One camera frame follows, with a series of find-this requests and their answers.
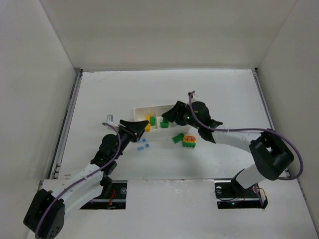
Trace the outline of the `green yellow lego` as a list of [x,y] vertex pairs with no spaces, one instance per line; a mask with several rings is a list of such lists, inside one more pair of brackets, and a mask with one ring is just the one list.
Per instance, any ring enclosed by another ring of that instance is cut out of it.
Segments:
[[145,127],[146,132],[157,129],[157,118],[155,116],[146,115],[146,120],[149,122]]

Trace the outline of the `green long lego brick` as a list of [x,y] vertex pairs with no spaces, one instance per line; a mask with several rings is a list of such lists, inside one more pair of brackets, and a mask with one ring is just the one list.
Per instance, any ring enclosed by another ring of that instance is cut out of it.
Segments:
[[174,136],[174,137],[172,138],[172,140],[173,140],[174,143],[178,143],[178,142],[183,141],[183,138],[184,138],[184,134],[183,134],[183,133],[180,133],[180,134]]

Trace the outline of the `orange flower green lego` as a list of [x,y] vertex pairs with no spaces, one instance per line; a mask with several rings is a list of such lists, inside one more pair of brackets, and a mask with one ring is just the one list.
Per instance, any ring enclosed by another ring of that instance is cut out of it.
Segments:
[[182,140],[182,146],[187,148],[196,147],[196,138],[192,135],[185,135]]

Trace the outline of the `small green lego brick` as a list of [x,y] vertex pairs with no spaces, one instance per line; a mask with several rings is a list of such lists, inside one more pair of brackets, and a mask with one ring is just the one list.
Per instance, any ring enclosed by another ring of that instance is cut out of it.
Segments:
[[161,127],[161,128],[168,128],[168,127],[169,127],[169,121],[166,120],[166,119],[163,119],[163,120],[160,122],[160,127]]

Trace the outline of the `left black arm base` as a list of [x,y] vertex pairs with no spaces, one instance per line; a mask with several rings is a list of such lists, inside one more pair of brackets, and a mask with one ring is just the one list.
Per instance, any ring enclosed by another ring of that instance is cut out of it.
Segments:
[[81,210],[124,210],[126,208],[127,180],[116,180],[104,187],[100,196],[90,200]]

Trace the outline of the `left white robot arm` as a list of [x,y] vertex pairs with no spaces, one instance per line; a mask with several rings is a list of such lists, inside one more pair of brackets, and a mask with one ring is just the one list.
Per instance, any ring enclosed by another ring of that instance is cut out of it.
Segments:
[[55,238],[68,214],[111,188],[109,175],[117,166],[116,160],[129,143],[141,139],[148,124],[148,120],[121,120],[117,127],[107,123],[115,133],[103,137],[96,155],[82,171],[53,190],[36,192],[23,220],[36,239]]

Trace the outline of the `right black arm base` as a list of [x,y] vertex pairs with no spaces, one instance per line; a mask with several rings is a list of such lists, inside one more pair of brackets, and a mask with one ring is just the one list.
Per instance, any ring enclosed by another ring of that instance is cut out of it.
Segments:
[[214,194],[218,209],[265,209],[268,197],[259,184],[236,191],[230,180],[214,182]]

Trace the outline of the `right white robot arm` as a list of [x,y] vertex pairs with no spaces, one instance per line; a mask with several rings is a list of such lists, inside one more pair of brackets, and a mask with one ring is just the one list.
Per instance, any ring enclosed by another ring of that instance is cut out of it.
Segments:
[[197,129],[206,141],[229,145],[252,155],[253,165],[237,173],[231,180],[235,190],[248,189],[265,179],[275,181],[293,162],[294,155],[283,140],[272,130],[252,130],[250,132],[222,129],[222,123],[211,118],[209,109],[203,102],[191,105],[181,101],[162,117],[177,125],[189,125]]

